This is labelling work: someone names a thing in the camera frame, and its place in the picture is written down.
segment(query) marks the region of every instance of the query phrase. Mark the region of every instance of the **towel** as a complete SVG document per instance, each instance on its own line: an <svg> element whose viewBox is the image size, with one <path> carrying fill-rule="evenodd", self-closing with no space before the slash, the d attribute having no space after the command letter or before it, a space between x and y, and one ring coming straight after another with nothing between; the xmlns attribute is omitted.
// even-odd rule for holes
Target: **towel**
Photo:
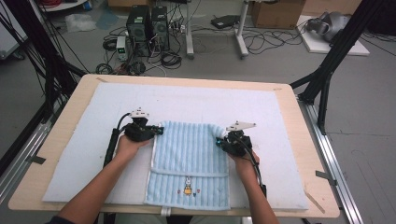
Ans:
<svg viewBox="0 0 396 224"><path fill-rule="evenodd" d="M230 209L228 159L213 124L165 121L155 139L145 203L199 210Z"/></svg>

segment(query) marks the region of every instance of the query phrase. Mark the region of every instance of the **gray floor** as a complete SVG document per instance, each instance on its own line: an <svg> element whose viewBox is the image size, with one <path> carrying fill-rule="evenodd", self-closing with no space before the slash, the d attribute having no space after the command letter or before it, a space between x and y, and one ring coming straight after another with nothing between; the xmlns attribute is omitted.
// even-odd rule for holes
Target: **gray floor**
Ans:
<svg viewBox="0 0 396 224"><path fill-rule="evenodd" d="M236 12L238 8L239 5L231 7ZM86 13L92 15L94 21L99 21L108 12L102 8L85 12L76 7L52 16L61 20L72 13ZM210 27L212 14L221 16L216 8L203 3L193 23ZM117 19L105 30L65 33L64 38L86 67L94 71L96 65L103 62L103 37L125 22L125 19ZM396 53L396 43L371 41ZM325 57L323 54L308 53L302 44L270 49L260 55L249 55L241 61L236 42L230 34L202 32L194 36L194 42L201 43L194 46L196 52L200 53L196 53L195 59L191 61L187 59L185 50L182 50L182 66L177 70L165 70L167 77L291 83L317 69ZM364 223L394 223L395 57L364 40L361 43L371 54L369 57L347 56L336 70L330 89L326 128ZM64 52L70 63L79 66L70 50L64 48ZM3 156L44 99L28 60L0 61L0 71L0 156ZM160 69L152 69L145 75L165 76ZM303 89L299 88L295 92L300 93ZM53 215L10 211L7 208L8 200L9 197L0 205L0 223L43 223ZM297 218L280 220L282 223L303 223ZM347 223L343 216L309 220L311 223Z"/></svg>

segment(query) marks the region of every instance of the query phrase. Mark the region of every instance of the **forearm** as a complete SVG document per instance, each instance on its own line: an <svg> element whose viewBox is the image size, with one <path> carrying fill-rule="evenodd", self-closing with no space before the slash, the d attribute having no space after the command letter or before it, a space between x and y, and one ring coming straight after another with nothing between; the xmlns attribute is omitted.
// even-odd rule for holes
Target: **forearm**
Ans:
<svg viewBox="0 0 396 224"><path fill-rule="evenodd" d="M58 214L74 223L92 224L107 195L116 185L128 160L114 158L79 194Z"/></svg>
<svg viewBox="0 0 396 224"><path fill-rule="evenodd" d="M249 200L250 214L254 224L278 224L270 204L255 179L243 180Z"/></svg>

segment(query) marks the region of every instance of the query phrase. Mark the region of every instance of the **person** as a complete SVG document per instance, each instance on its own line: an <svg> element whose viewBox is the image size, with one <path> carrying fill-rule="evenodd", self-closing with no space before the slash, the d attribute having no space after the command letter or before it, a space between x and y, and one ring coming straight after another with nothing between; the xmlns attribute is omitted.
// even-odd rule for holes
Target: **person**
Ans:
<svg viewBox="0 0 396 224"><path fill-rule="evenodd" d="M47 224L92 224L125 167L134 158L138 149L148 143L149 141L133 142L125 135L121 136L113 160ZM236 171L247 192L253 223L277 224L277 218L262 194L251 162L244 158L231 155L230 157L235 162Z"/></svg>

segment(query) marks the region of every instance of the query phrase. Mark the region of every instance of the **sleeve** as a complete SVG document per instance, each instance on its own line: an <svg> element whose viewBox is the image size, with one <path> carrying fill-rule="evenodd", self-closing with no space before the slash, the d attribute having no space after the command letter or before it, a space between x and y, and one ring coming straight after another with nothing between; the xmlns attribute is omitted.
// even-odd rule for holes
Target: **sleeve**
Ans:
<svg viewBox="0 0 396 224"><path fill-rule="evenodd" d="M50 222L47 222L46 224L75 224L75 223L62 217L53 217L50 220Z"/></svg>

